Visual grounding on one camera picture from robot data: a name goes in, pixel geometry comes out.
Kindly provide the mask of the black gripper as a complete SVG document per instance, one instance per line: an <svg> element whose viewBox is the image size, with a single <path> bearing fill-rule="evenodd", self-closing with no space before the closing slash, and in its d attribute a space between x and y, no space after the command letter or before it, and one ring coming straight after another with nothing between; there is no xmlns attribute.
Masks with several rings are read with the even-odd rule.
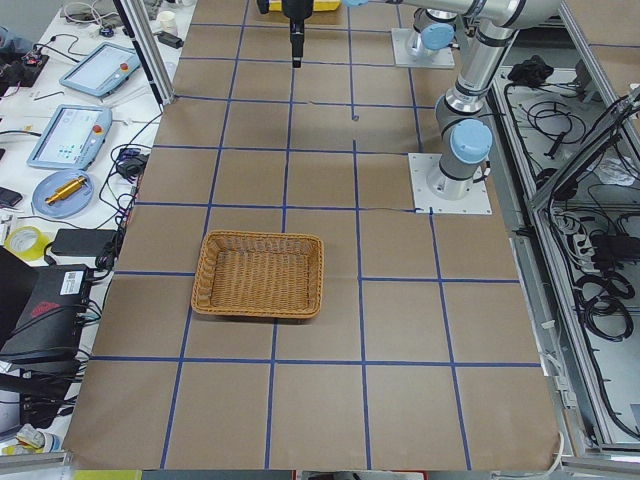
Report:
<svg viewBox="0 0 640 480"><path fill-rule="evenodd" d="M305 25L304 20L313 14L313 0L282 0L283 14L290 20L291 63L300 68L304 56Z"/></svg>

